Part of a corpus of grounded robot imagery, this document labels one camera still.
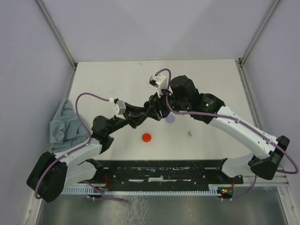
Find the purple earbud charging case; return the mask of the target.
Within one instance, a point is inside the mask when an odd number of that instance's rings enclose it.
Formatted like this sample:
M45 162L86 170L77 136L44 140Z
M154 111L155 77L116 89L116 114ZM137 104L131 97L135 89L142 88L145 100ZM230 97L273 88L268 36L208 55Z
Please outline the purple earbud charging case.
M174 123L175 122L175 117L171 114L169 114L167 117L166 117L166 122L167 123Z

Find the aluminium frame post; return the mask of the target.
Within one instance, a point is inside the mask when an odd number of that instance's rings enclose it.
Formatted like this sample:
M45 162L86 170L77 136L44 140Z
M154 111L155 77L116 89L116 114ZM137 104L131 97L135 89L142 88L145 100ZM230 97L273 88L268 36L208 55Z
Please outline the aluminium frame post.
M246 64L247 60L249 59L252 51L254 50L256 44L258 43L260 37L262 36L263 32L267 28L269 22L271 21L274 13L278 9L281 4L281 0L272 0L268 5L257 29L255 30L248 46L245 49L243 56L239 59L239 65L242 67Z
M51 16L50 11L48 10L45 2L43 0L34 0L34 2L36 3L37 7L39 8L42 16L44 17L46 23L48 24L52 34L55 37L55 39L59 43L59 45L60 45L64 55L66 56L68 62L70 63L70 65L72 66L73 69L76 69L77 63L74 60L74 57L72 56L72 53L69 50L64 37L62 36L62 34L60 33L58 27L56 26L56 24L53 20L53 17Z

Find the left aluminium frame post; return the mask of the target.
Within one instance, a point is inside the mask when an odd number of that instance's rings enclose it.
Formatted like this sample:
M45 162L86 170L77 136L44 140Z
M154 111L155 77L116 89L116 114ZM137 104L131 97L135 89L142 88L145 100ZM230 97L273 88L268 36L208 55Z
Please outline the left aluminium frame post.
M64 37L62 36L62 34L60 33L58 27L56 26L56 24L53 20L53 17L51 16L50 11L48 10L45 2L43 0L34 0L34 2L36 3L37 7L39 8L42 16L44 17L46 23L48 24L52 34L55 37L55 39L59 43L59 45L60 45L64 55L66 56L68 62L70 63L70 65L72 66L73 69L76 69L77 63L74 60L74 57L72 56L72 53L69 50Z

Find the blue-grey cloth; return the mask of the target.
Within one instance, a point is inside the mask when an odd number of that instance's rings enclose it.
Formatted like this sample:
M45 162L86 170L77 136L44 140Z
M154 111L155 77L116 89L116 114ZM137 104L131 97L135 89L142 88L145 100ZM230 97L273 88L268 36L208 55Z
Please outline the blue-grey cloth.
M50 122L49 142L51 152L59 153L71 149L89 138L89 134L79 121L72 103L63 99Z

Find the right aluminium frame post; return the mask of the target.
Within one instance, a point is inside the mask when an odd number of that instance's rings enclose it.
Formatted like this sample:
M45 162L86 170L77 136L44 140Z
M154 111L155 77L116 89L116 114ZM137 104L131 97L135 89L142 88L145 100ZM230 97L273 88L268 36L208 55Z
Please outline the right aluminium frame post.
M267 28L269 22L271 21L274 13L278 9L281 4L281 0L272 0L268 5L257 29L255 30L248 46L245 49L243 56L239 59L239 65L242 67L246 64L247 60L249 59L252 51L254 50L256 44L258 43L260 37L262 36L263 32Z

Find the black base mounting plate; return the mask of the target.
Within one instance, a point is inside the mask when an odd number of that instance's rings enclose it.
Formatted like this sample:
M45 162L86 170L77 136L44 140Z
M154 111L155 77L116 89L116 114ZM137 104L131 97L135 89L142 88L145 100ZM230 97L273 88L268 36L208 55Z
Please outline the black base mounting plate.
M242 175L221 172L223 160L97 160L112 182L199 181L203 184L243 184Z

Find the red earbud charging case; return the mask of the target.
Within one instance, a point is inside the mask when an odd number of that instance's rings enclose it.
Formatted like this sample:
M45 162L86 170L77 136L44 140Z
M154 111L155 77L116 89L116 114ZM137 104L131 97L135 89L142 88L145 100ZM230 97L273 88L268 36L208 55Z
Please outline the red earbud charging case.
M143 140L144 142L146 142L146 143L150 142L151 139L152 139L152 137L151 137L151 134L149 134L149 133L144 133L144 134L142 135L142 140Z

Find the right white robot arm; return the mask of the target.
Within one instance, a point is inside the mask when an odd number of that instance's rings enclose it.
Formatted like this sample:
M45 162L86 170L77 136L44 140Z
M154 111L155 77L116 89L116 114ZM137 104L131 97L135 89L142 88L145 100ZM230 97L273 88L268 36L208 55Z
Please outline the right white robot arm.
M218 182L226 183L245 173L272 180L276 173L283 173L278 167L290 142L287 137L269 135L249 124L218 97L200 93L185 75L171 79L156 73L149 83L157 88L149 101L158 119L169 113L189 115L222 130L251 151L242 157L223 159L215 171Z

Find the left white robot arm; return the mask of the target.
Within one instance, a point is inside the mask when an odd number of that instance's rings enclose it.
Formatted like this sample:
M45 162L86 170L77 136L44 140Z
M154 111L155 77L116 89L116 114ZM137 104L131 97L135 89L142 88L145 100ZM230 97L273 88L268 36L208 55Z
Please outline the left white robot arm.
M152 104L133 106L116 101L112 118L97 116L93 120L92 133L86 141L60 153L43 153L31 171L26 184L37 199L55 200L62 191L76 183L91 180L100 182L104 177L102 165L93 159L108 150L114 141L115 131L130 125L137 128L150 115Z

